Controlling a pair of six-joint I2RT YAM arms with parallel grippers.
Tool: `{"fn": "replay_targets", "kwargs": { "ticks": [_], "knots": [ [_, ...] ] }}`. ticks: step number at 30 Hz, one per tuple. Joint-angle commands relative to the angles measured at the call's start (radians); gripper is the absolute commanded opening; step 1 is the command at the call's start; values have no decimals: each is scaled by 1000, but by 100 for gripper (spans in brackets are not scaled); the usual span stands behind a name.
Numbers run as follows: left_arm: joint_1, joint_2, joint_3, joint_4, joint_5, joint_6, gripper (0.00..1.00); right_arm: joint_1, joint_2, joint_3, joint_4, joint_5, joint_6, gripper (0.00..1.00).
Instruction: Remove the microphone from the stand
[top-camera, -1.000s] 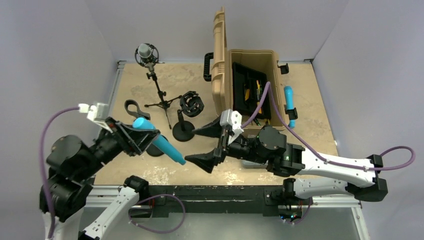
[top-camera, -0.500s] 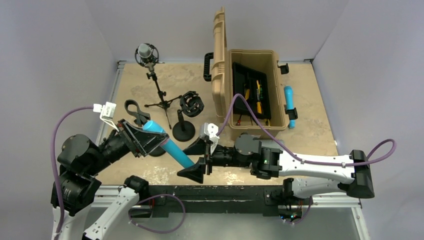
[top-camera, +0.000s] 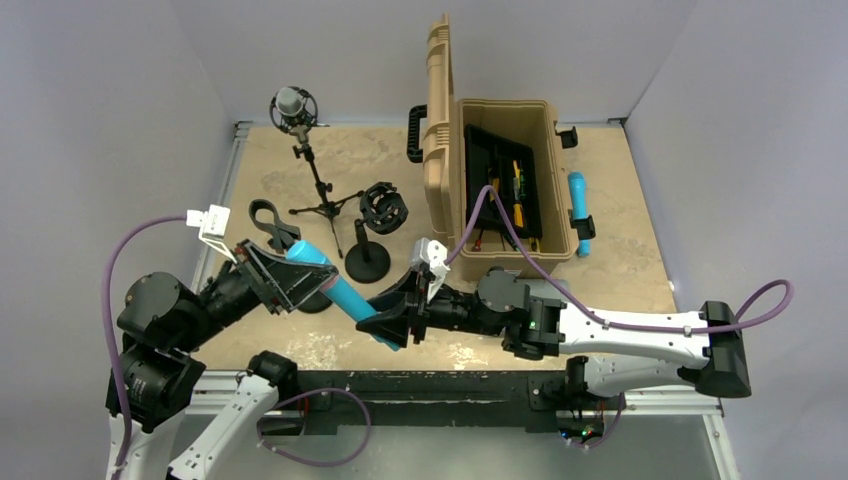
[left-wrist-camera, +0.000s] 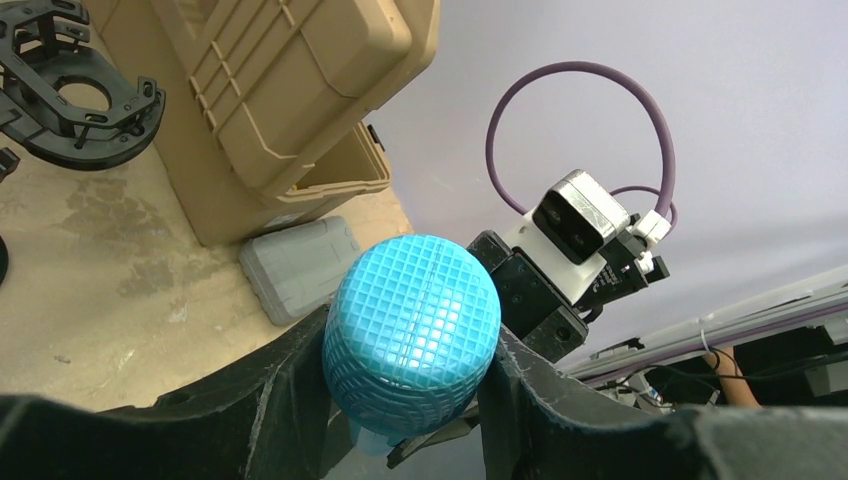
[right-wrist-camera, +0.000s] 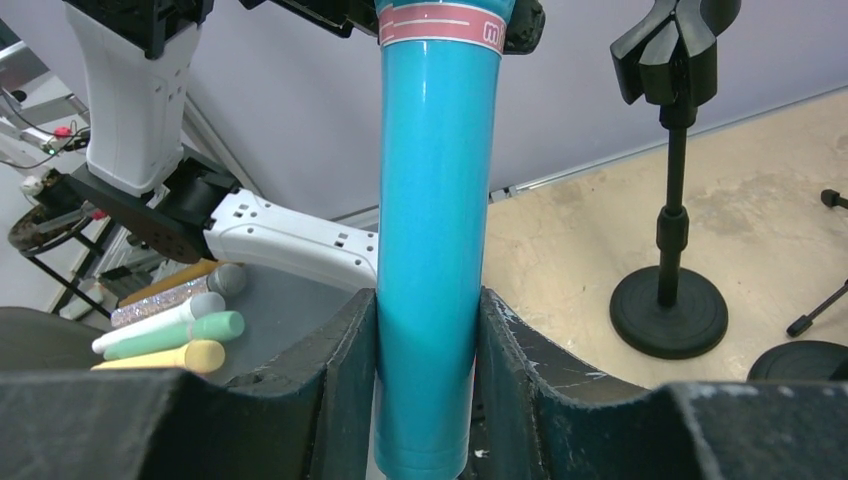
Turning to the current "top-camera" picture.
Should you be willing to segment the blue microphone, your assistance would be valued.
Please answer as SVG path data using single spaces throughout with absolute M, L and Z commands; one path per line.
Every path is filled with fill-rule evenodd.
M 285 257 L 292 262 L 334 267 L 333 262 L 318 247 L 306 240 L 297 241 Z M 367 300 L 341 275 L 323 286 L 321 293 L 357 323 L 393 307 L 391 303 L 382 300 Z
M 583 174 L 577 171 L 570 173 L 568 185 L 572 202 L 570 224 L 577 231 L 579 238 L 577 254 L 579 257 L 587 257 L 591 252 L 590 241 L 595 237 L 596 231 L 594 220 L 588 213 L 587 185 Z

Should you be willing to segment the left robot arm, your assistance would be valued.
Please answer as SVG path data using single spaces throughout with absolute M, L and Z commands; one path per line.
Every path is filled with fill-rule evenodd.
M 228 404 L 173 458 L 176 431 L 206 370 L 192 353 L 259 307 L 296 310 L 337 275 L 332 265 L 292 262 L 245 240 L 198 292 L 166 272 L 139 278 L 118 319 L 107 323 L 123 335 L 111 347 L 108 478 L 210 478 L 263 414 L 300 397 L 298 367 L 270 351 L 254 355 Z

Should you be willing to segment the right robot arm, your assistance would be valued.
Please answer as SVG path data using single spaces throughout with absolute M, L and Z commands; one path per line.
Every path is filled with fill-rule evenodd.
M 496 337 L 505 352 L 525 360 L 565 355 L 561 392 L 576 407 L 666 385 L 689 385 L 716 398 L 752 393 L 740 323 L 724 302 L 672 314 L 580 308 L 537 296 L 499 268 L 472 293 L 447 285 L 429 293 L 426 281 L 409 272 L 372 298 L 376 313 L 357 330 L 400 348 L 439 329 Z

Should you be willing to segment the round base shock mount stand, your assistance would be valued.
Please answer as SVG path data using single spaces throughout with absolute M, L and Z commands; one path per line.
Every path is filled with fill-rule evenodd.
M 368 238 L 366 230 L 391 234 L 406 222 L 409 210 L 398 189 L 380 181 L 364 191 L 359 211 L 361 217 L 354 221 L 356 244 L 345 254 L 345 271 L 357 283 L 372 284 L 388 274 L 391 256 L 382 244 Z

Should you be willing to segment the round base clip stand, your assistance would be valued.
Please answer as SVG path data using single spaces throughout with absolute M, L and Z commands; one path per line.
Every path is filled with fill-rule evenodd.
M 261 211 L 271 215 L 270 222 L 264 222 L 259 218 Z M 301 239 L 300 228 L 283 222 L 276 206 L 269 200 L 253 200 L 248 207 L 248 215 L 258 230 L 270 236 L 267 244 L 272 251 L 279 255 L 285 255 Z M 306 314 L 317 314 L 330 306 L 331 301 L 323 293 L 316 293 L 299 307 L 299 311 Z

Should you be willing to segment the tan tool case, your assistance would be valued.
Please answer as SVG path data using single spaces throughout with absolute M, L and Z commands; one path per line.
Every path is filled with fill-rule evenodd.
M 473 281 L 491 267 L 536 278 L 577 257 L 593 233 L 574 210 L 564 151 L 575 130 L 557 132 L 556 110 L 537 99 L 458 99 L 450 17 L 426 40 L 427 100 L 410 108 L 407 157 L 423 167 L 432 235 L 458 253 L 453 276 Z

